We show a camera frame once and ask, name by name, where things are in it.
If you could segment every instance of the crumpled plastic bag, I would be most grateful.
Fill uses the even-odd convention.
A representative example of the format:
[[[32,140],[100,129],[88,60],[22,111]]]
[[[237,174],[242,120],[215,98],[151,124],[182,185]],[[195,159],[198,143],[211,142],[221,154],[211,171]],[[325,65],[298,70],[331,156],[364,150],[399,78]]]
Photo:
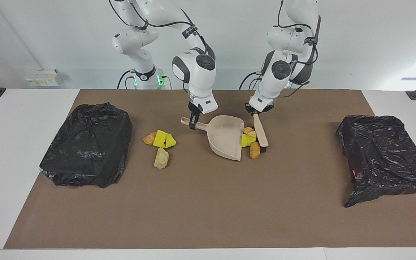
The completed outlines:
[[[393,116],[347,116],[337,130],[354,191],[345,207],[381,195],[416,193],[416,146]]]
[[[133,125],[110,103],[79,105],[67,117],[41,161],[41,172],[59,186],[105,188],[123,174]]]

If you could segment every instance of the brown mat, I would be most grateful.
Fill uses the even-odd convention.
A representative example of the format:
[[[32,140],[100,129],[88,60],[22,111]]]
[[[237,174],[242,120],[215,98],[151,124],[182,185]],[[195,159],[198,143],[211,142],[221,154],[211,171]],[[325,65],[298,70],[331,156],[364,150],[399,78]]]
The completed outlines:
[[[252,92],[215,91],[228,114],[252,118]],[[81,90],[74,102],[111,102],[134,125],[124,175],[106,189],[36,180],[5,248],[416,247],[416,194],[344,208],[352,186],[335,131],[346,115],[373,114],[351,90],[301,90],[261,114],[269,138],[258,160],[215,155],[206,133],[180,124],[183,91]],[[168,168],[142,138],[173,134]]]

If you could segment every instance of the black plastic bag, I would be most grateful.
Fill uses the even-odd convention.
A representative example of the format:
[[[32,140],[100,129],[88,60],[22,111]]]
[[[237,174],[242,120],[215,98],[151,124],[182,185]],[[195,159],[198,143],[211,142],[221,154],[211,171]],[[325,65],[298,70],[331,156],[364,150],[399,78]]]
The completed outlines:
[[[396,117],[347,116],[337,130],[352,192],[345,207],[381,195],[416,193],[416,146]]]
[[[105,188],[120,179],[133,125],[126,111],[110,103],[79,105],[57,132],[41,161],[56,185]]]

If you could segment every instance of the beige dustpan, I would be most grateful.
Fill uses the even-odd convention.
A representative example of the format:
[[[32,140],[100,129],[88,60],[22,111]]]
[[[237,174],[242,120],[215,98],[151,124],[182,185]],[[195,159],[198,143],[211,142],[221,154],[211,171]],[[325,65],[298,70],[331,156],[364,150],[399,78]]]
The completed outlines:
[[[181,123],[189,125],[189,119],[182,117]],[[217,116],[208,124],[197,122],[195,127],[207,132],[209,146],[217,155],[231,160],[241,160],[241,138],[244,127],[241,118]]]

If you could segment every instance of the white table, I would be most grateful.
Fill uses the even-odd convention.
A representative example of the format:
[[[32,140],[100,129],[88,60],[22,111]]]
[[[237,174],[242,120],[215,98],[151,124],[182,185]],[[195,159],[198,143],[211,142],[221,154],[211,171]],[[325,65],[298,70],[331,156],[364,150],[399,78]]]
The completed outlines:
[[[38,165],[79,90],[8,89],[0,98],[0,259],[416,259],[416,248],[210,250],[3,250]],[[416,144],[416,102],[404,92],[363,91],[375,115],[403,121]]]

